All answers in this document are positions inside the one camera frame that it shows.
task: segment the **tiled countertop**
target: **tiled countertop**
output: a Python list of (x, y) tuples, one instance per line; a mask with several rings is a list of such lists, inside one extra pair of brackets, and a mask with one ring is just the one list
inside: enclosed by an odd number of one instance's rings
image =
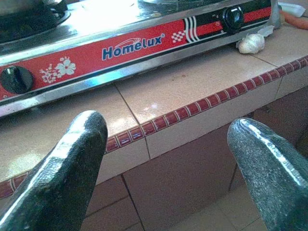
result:
[(308, 85), (307, 45), (308, 31), (284, 25), (257, 55), (226, 46), (1, 119), (0, 198), (82, 111), (107, 121), (101, 183)]

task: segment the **stainless steel stove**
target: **stainless steel stove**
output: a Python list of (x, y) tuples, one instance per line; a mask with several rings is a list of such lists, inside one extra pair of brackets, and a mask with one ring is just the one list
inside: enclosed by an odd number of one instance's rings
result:
[(0, 117), (280, 26), (277, 0), (86, 0), (62, 14), (2, 43), (0, 25)]

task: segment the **red decorative tile border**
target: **red decorative tile border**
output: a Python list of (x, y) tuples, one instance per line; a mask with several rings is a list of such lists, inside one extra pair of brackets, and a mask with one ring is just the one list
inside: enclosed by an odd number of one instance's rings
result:
[[(236, 84), (235, 86), (207, 96), (206, 98), (193, 102), (158, 118), (152, 119), (141, 124), (140, 126), (133, 127), (129, 130), (109, 137), (107, 141), (106, 153), (118, 150), (119, 148), (138, 141), (145, 136), (149, 136), (160, 130), (168, 128), (182, 120), (204, 112), (228, 100), (234, 99), (237, 96), (272, 82), (278, 78), (282, 78), (283, 76), (305, 66), (308, 66), (308, 55), (263, 73), (257, 77), (251, 78), (243, 83)], [(0, 199), (12, 195), (26, 176), (27, 173), (24, 173), (14, 177), (13, 179), (0, 182)]]

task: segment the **dark green object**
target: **dark green object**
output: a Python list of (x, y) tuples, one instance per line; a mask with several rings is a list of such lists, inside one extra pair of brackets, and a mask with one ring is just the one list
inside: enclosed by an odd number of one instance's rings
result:
[(308, 231), (308, 160), (253, 119), (235, 120), (228, 145), (269, 231)]
[(0, 231), (80, 230), (107, 137), (101, 114), (79, 114), (10, 198), (0, 213)]

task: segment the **garlic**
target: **garlic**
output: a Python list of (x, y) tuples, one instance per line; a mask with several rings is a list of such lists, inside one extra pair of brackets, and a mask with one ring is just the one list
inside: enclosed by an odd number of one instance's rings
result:
[(264, 49), (265, 40), (261, 34), (247, 35), (237, 46), (242, 54), (257, 54)]

